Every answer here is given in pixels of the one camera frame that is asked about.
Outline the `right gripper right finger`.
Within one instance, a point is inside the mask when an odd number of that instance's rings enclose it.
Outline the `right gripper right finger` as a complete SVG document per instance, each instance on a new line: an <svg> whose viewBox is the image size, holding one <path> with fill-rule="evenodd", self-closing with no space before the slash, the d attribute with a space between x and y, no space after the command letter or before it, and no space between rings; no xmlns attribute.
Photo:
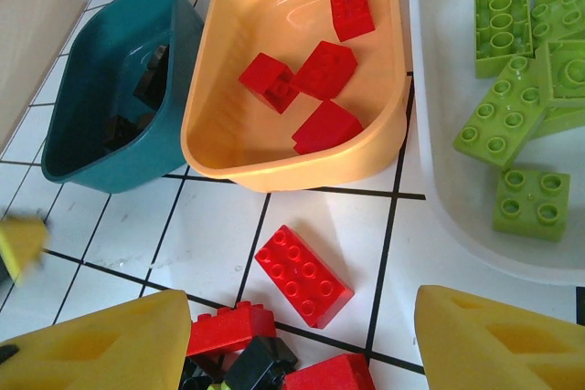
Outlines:
<svg viewBox="0 0 585 390"><path fill-rule="evenodd" d="M584 329L437 285L419 287L415 333L431 389L581 389Z"/></svg>

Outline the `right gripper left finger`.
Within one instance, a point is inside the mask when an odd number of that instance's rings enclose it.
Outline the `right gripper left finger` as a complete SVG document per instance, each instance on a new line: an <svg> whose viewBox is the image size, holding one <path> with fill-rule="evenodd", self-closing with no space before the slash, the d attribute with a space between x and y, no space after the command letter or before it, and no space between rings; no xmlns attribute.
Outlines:
<svg viewBox="0 0 585 390"><path fill-rule="evenodd" d="M176 389L190 334L181 290L164 290L1 343L4 389Z"/></svg>

